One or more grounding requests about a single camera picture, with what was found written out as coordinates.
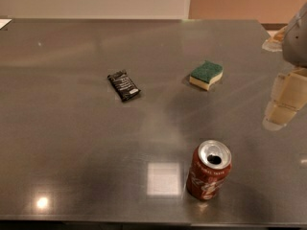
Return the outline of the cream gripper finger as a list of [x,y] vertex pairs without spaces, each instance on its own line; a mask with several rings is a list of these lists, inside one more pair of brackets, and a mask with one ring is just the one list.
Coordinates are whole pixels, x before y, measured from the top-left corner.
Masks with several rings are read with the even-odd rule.
[[262,48],[269,52],[281,52],[285,31],[286,27],[283,27],[276,32],[272,32],[271,37],[262,44]]
[[288,74],[275,78],[263,126],[270,131],[285,127],[307,104],[307,69],[296,67]]

